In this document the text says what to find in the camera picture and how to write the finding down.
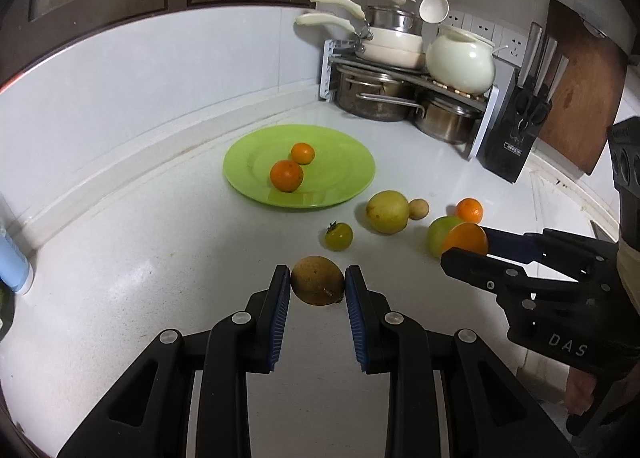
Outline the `person's right hand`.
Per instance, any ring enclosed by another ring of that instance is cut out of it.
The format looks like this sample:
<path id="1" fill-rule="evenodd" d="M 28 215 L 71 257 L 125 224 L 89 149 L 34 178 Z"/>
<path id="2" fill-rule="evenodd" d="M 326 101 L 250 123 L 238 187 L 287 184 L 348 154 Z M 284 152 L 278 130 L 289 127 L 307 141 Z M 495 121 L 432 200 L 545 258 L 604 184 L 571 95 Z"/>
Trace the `person's right hand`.
<path id="1" fill-rule="evenodd" d="M 564 405 L 570 415 L 585 414 L 593 403 L 593 391 L 597 378 L 575 368 L 570 368 L 566 378 Z"/>

